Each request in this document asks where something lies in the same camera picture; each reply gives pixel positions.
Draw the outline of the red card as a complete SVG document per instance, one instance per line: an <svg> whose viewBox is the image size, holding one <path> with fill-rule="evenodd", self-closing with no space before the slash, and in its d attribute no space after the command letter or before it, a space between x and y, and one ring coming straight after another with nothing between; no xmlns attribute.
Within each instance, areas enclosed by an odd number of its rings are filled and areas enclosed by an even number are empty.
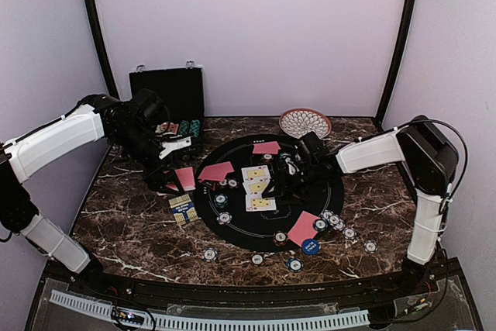
<svg viewBox="0 0 496 331"><path fill-rule="evenodd" d="M270 154L277 155L281 147L277 141L255 143L253 145L253 154Z"/></svg>
<svg viewBox="0 0 496 331"><path fill-rule="evenodd" d="M314 222L318 218L316 215L303 211L289 230L288 239L299 247L305 240L313 239L318 234L318 231L314 228Z"/></svg>
<svg viewBox="0 0 496 331"><path fill-rule="evenodd" d="M234 172L234 168L230 161L220 164L212 164L205 166L198 175L199 181L224 181L226 176Z"/></svg>

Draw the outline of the red triangular all-in button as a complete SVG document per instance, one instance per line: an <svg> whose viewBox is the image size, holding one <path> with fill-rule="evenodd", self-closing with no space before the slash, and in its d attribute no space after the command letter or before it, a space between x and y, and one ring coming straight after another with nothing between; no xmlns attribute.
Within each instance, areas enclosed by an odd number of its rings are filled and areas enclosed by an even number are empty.
<svg viewBox="0 0 496 331"><path fill-rule="evenodd" d="M202 184L206 187L209 188L210 190L215 191L218 187L218 182L217 181L209 181L209 180L204 180Z"/></svg>

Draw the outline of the blue small blind button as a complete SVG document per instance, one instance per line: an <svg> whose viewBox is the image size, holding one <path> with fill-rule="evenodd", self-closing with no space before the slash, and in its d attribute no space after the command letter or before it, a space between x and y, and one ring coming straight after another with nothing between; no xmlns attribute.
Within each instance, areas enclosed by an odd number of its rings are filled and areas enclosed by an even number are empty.
<svg viewBox="0 0 496 331"><path fill-rule="evenodd" d="M305 255L315 256L320 251L320 245L315 239L306 239L301 244L301 249Z"/></svg>

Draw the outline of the brown white chip stack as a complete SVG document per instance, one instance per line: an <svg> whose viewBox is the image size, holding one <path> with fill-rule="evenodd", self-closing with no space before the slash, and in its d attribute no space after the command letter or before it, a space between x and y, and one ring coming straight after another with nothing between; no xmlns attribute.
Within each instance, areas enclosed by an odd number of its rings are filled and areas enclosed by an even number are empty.
<svg viewBox="0 0 496 331"><path fill-rule="evenodd" d="M264 259L263 259L263 256L260 255L260 254L254 254L252 257L251 257L251 263L253 265L257 265L257 266L260 266L262 263L264 262Z"/></svg>

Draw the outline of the blue white chip stack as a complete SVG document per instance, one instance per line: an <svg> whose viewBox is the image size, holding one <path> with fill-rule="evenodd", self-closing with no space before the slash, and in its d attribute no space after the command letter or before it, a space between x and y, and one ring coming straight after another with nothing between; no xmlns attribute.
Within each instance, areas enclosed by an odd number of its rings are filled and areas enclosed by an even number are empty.
<svg viewBox="0 0 496 331"><path fill-rule="evenodd" d="M217 260L217 258L218 258L217 251L211 247L206 248L202 253L202 259L205 262L213 262Z"/></svg>

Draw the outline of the red playing card deck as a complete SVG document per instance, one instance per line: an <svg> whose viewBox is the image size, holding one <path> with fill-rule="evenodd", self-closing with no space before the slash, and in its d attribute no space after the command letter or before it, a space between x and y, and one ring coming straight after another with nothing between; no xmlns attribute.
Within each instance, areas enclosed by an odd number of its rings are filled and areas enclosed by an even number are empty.
<svg viewBox="0 0 496 331"><path fill-rule="evenodd" d="M193 167L179 168L176 169L174 173L177 176L183 191L195 190L195 176L194 176ZM178 191L179 189L177 185L174 183L174 179L170 178L170 181L166 184L165 192L172 193Z"/></svg>

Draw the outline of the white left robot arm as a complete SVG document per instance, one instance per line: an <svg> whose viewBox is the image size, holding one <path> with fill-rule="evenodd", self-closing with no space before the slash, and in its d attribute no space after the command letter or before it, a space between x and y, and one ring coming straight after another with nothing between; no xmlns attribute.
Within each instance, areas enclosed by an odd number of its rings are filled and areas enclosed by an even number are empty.
<svg viewBox="0 0 496 331"><path fill-rule="evenodd" d="M174 171L173 154L192 145L190 136L156 132L159 116L167 114L160 97L143 89L129 101L89 95L68 113L1 145L1 226L19 235L51 260L79 274L78 282L93 297L109 291L100 263L66 229L36 206L37 202L82 199L97 158L98 141L115 143L144 170L152 191L179 195L183 187Z"/></svg>

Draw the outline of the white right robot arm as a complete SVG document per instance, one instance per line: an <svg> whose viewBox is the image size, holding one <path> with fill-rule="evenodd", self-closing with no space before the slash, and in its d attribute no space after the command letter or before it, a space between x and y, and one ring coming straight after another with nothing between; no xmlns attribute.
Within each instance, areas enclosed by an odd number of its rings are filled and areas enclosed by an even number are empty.
<svg viewBox="0 0 496 331"><path fill-rule="evenodd" d="M330 150L314 132L294 146L294 156L274 165L263 190L265 198L304 191L317 181L333 181L345 174L401 163L415 190L416 213L406 257L419 265L432 259L446 228L446 215L462 180L456 175L460 156L443 134L444 122L416 116L393 129Z"/></svg>

